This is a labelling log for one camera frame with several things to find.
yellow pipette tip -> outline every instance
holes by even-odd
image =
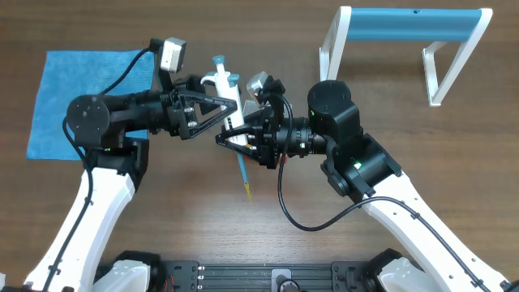
[[[245,189],[247,190],[247,195],[249,196],[249,201],[252,204],[251,187],[249,187],[249,183],[248,182],[245,182],[243,185],[245,186]]]

blue bar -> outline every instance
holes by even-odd
[[[467,41],[481,10],[352,8],[348,41]]]

blue towel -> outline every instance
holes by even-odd
[[[36,96],[27,158],[79,160],[63,134],[62,121],[66,108],[75,97],[97,94],[110,86],[126,70],[138,52],[48,52],[40,90]],[[128,76],[108,94],[120,95],[150,89],[153,59],[152,53],[143,55]],[[127,134],[135,138],[148,137],[146,131]]]

wooden surface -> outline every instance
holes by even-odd
[[[318,50],[341,4],[494,9],[482,41],[443,105],[429,108],[423,43],[348,43],[338,79],[351,88],[364,129],[402,165],[431,208],[479,257],[519,278],[519,2],[431,1],[28,1],[0,2],[0,272],[19,285],[54,240],[79,187],[72,161],[25,158],[45,51],[125,50],[150,37],[188,42],[182,75],[226,68],[280,78],[294,114],[307,111]],[[444,74],[454,45],[437,54]],[[139,192],[114,228],[104,259],[120,251],[204,263],[328,263],[369,260],[403,247],[362,211],[304,233],[284,217],[277,172],[247,164],[248,203],[235,155],[214,143],[151,138]],[[351,202],[327,184],[323,157],[292,159],[285,198],[300,222],[317,225]]]

black cable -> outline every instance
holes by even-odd
[[[128,65],[127,69],[124,71],[124,73],[122,73],[122,75],[119,77],[119,79],[115,80],[115,82],[112,83],[112,85],[110,85],[108,88],[106,88],[105,90],[103,90],[102,92],[100,92],[99,94],[100,95],[103,95],[103,94],[106,94],[108,93],[110,90],[114,89],[118,84],[121,83],[121,81],[123,81],[128,73],[130,73],[130,70],[131,68],[133,68],[133,66],[137,63],[137,61],[139,61],[140,57],[142,57],[144,54],[146,54],[147,52],[149,52],[150,49],[149,48],[144,48],[142,49],[134,58],[133,60],[131,60],[130,62],[130,65]]]
[[[84,198],[84,205],[81,211],[79,212],[79,215],[77,219],[75,219],[74,225],[71,228],[71,231],[66,236],[65,241],[63,242],[62,247],[59,249],[58,255],[56,255],[56,260],[54,261],[54,264],[50,267],[49,276],[47,277],[47,280],[45,280],[45,284],[43,285],[43,292],[46,292],[49,289],[50,283],[52,282],[52,278],[54,277],[54,274],[56,271],[58,271],[58,265],[59,262],[62,260],[63,254],[65,253],[66,247],[72,240],[72,236],[74,236],[74,232],[78,229],[78,226],[81,222],[81,219],[83,219],[84,214],[87,212],[87,208],[92,202],[92,191],[93,191],[93,178],[92,178],[92,170],[90,169],[90,166],[88,166],[87,158],[84,156],[84,154],[81,152],[79,147],[74,143],[74,140],[72,139],[71,135],[69,134],[67,128],[66,128],[66,118],[63,119],[63,133],[66,136],[66,139],[71,143],[72,147],[78,153],[79,158],[81,158],[81,161],[83,162],[83,167],[87,171],[88,176],[88,194]]]
[[[410,208],[409,206],[407,206],[406,204],[402,203],[401,201],[399,201],[397,199],[393,199],[391,197],[385,197],[385,196],[371,197],[368,199],[364,199],[356,204],[352,204],[351,206],[346,208],[344,211],[337,214],[331,220],[327,221],[326,223],[324,223],[322,225],[316,226],[316,227],[307,227],[307,226],[297,223],[292,218],[292,216],[290,216],[289,211],[286,209],[285,202],[283,201],[283,193],[281,191],[281,189],[282,189],[281,181],[283,179],[283,169],[285,166],[286,153],[288,152],[288,148],[289,148],[289,144],[290,144],[290,143],[288,143],[288,141],[290,141],[290,136],[292,135],[292,124],[293,124],[294,116],[292,114],[292,109],[290,108],[290,103],[286,100],[286,98],[280,94],[274,94],[274,96],[283,102],[283,104],[285,105],[286,111],[288,112],[288,115],[289,115],[289,129],[286,133],[287,143],[285,143],[285,146],[283,147],[283,154],[281,156],[281,162],[279,165],[279,174],[277,175],[277,197],[279,199],[279,204],[281,205],[281,209],[283,210],[283,213],[285,214],[287,219],[290,221],[290,223],[292,223],[294,226],[298,227],[300,230],[315,232],[315,231],[323,230],[323,229],[329,227],[331,224],[339,221],[341,218],[343,218],[344,216],[346,216],[348,213],[352,212],[356,208],[361,208],[364,204],[369,204],[369,203],[372,203],[372,202],[375,202],[378,200],[392,202],[394,204],[399,205],[400,207],[405,209],[407,212],[409,212],[413,219],[419,220],[436,237],[436,239],[438,239],[438,241],[445,247],[445,249],[448,251],[448,253],[461,266],[461,268],[465,271],[465,273],[467,275],[469,275],[474,286],[479,286],[481,288],[481,290],[483,290],[485,292],[490,292],[490,290],[483,284],[483,280],[478,279],[476,277],[476,275],[474,275],[474,273],[469,269],[469,267],[467,267],[467,265],[463,262],[463,260],[461,260],[460,256],[448,245],[447,242],[445,242],[445,240],[441,237],[441,235],[439,235],[438,232],[431,225],[429,225],[429,223],[427,223],[427,221],[425,221],[425,219],[423,219],[423,217],[421,217],[419,213],[415,212],[412,208]]]

